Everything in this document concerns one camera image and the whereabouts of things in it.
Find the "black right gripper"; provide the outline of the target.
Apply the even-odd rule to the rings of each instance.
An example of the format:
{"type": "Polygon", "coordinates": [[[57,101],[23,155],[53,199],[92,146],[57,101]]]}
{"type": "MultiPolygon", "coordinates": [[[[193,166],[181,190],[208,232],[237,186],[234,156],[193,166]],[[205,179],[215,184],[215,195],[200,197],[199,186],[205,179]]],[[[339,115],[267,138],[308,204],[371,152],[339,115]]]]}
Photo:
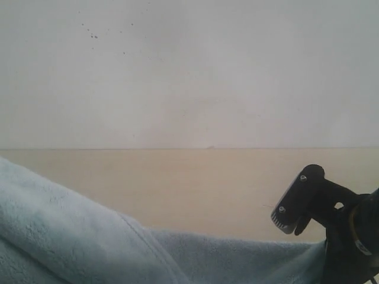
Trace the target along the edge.
{"type": "Polygon", "coordinates": [[[370,280],[370,257],[358,249],[354,227],[356,208],[339,212],[336,224],[326,229],[322,283],[366,283],[370,280]]]}

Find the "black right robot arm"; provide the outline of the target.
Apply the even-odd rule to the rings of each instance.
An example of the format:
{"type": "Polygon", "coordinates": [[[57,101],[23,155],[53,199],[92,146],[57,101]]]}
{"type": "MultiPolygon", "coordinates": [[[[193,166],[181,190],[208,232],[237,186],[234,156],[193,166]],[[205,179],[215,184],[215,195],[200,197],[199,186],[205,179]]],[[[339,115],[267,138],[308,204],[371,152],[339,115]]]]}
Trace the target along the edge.
{"type": "Polygon", "coordinates": [[[378,283],[378,191],[338,212],[325,247],[320,283],[378,283]]]}

